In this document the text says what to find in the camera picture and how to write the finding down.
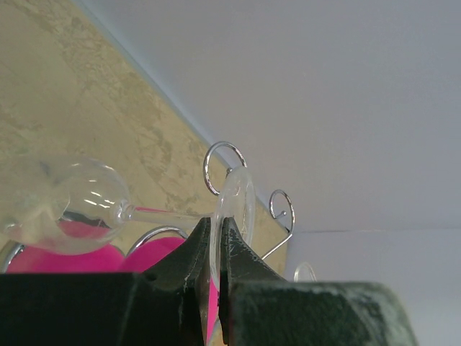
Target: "metal ring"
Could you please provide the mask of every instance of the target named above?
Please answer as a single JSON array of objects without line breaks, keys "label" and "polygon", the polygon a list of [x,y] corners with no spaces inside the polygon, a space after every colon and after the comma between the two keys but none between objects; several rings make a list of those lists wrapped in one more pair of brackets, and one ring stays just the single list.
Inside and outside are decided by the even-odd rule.
[{"label": "metal ring", "polygon": [[207,185],[208,190],[212,194],[214,194],[215,196],[218,196],[220,194],[220,192],[213,187],[213,185],[212,185],[212,183],[210,181],[210,173],[208,172],[208,169],[209,169],[209,165],[210,165],[211,155],[215,152],[215,150],[217,148],[220,148],[221,146],[231,148],[233,150],[233,152],[237,154],[238,158],[240,159],[240,162],[242,163],[242,166],[244,166],[245,168],[248,167],[246,165],[246,161],[245,161],[245,158],[243,157],[242,153],[232,143],[221,141],[221,142],[217,142],[217,143],[213,144],[208,149],[207,153],[205,154],[205,159],[203,160],[203,179],[205,181],[205,185]]},{"label": "metal ring", "polygon": [[290,240],[290,238],[293,236],[293,229],[295,228],[295,209],[293,208],[293,203],[292,203],[290,197],[287,195],[287,193],[284,190],[275,190],[271,194],[271,197],[269,199],[269,212],[271,213],[272,218],[275,219],[275,220],[279,220],[280,218],[287,215],[287,212],[285,210],[283,210],[279,215],[277,215],[277,216],[275,215],[275,213],[274,213],[274,198],[275,198],[276,195],[283,195],[285,197],[285,199],[287,200],[287,202],[288,202],[288,205],[290,207],[290,215],[291,215],[291,227],[290,227],[290,229],[285,227],[285,229],[288,232],[288,235],[280,243],[278,243],[277,245],[272,247],[266,254],[264,254],[263,257],[261,257],[262,260],[265,260],[270,254],[275,252],[279,247],[281,247],[288,240]]},{"label": "metal ring", "polygon": [[275,213],[274,213],[274,198],[275,198],[276,195],[283,195],[283,197],[285,197],[285,199],[287,200],[288,205],[290,207],[291,227],[290,227],[290,229],[285,227],[285,229],[287,230],[287,232],[289,234],[291,234],[293,232],[294,227],[295,227],[295,209],[293,208],[293,203],[291,201],[290,196],[288,196],[287,193],[284,190],[275,190],[271,194],[271,197],[269,199],[269,211],[271,213],[272,218],[275,219],[275,220],[279,220],[280,218],[287,215],[287,212],[285,210],[283,210],[279,215],[275,216]]},{"label": "metal ring", "polygon": [[0,250],[0,273],[4,274],[8,270],[8,266],[12,260],[21,252],[24,251],[25,245],[17,241],[8,241]]},{"label": "metal ring", "polygon": [[174,226],[160,226],[156,227],[154,229],[151,229],[150,231],[144,233],[131,247],[131,249],[127,253],[127,257],[132,254],[138,247],[144,245],[146,242],[149,241],[149,239],[162,234],[162,233],[175,233],[179,235],[183,239],[187,239],[187,233],[184,232],[182,229],[179,229],[178,227]]}]

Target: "beige marble wall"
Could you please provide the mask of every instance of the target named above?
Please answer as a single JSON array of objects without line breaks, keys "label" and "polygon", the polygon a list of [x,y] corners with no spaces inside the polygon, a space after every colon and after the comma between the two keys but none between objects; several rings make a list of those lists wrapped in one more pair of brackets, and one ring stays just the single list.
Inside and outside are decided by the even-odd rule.
[{"label": "beige marble wall", "polygon": [[[113,166],[135,203],[189,213],[213,210],[202,178],[207,147],[69,1],[0,1],[0,159],[78,153]],[[225,167],[212,160],[221,186]],[[125,251],[150,225],[132,224]],[[254,249],[285,235],[258,205]],[[268,259],[277,272],[285,248]]]}]

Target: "metal wire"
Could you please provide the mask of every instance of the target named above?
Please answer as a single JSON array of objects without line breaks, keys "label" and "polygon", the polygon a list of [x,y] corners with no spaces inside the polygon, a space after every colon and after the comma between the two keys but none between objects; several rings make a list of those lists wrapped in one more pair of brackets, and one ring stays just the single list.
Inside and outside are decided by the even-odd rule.
[{"label": "metal wire", "polygon": [[138,247],[144,245],[147,243],[151,238],[158,236],[159,234],[162,233],[175,233],[179,235],[183,239],[187,239],[187,233],[184,232],[182,229],[179,229],[178,227],[174,226],[160,226],[156,227],[154,229],[151,229],[150,231],[144,233],[137,241],[135,241],[134,245],[131,247],[131,249],[127,253],[127,257],[132,254]]},{"label": "metal wire", "polygon": [[283,210],[280,214],[275,215],[275,212],[274,212],[274,198],[275,198],[276,195],[283,195],[283,197],[285,197],[285,199],[288,202],[288,205],[290,207],[291,226],[290,226],[290,228],[285,227],[285,229],[287,230],[288,235],[280,243],[278,243],[277,245],[272,247],[266,254],[264,254],[263,257],[261,257],[263,260],[265,260],[270,254],[274,253],[278,248],[280,248],[288,240],[290,240],[290,238],[293,236],[293,229],[295,228],[295,209],[293,208],[293,203],[292,203],[292,201],[290,199],[290,196],[288,196],[288,194],[284,190],[275,190],[271,194],[271,197],[269,199],[269,212],[271,213],[272,218],[275,219],[275,220],[279,220],[279,219],[281,219],[281,218],[283,218],[284,216],[287,215],[287,212],[285,210]]},{"label": "metal wire", "polygon": [[216,149],[220,148],[221,146],[225,146],[227,148],[231,148],[234,153],[237,154],[238,158],[240,159],[240,162],[242,163],[242,166],[245,168],[248,167],[246,165],[245,158],[243,157],[242,153],[236,146],[234,146],[232,143],[221,141],[213,144],[205,154],[205,159],[203,160],[203,179],[205,181],[205,185],[207,185],[208,190],[214,194],[215,196],[218,196],[220,194],[219,190],[216,190],[213,184],[210,181],[210,159],[212,154],[216,151]]}]

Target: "wine glass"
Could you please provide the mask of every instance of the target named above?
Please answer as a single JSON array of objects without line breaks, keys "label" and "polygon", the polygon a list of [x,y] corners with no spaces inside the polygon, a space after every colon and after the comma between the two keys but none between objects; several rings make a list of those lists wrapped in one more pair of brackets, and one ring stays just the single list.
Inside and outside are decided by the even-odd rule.
[{"label": "wine glass", "polygon": [[133,205],[123,178],[96,159],[16,156],[0,165],[0,232],[51,252],[83,254],[112,241],[128,221],[190,229],[201,218],[213,217],[216,234],[219,220],[234,216],[244,239],[251,241],[256,204],[251,177],[239,167],[227,179],[235,185],[220,194],[222,210],[181,214]]}]

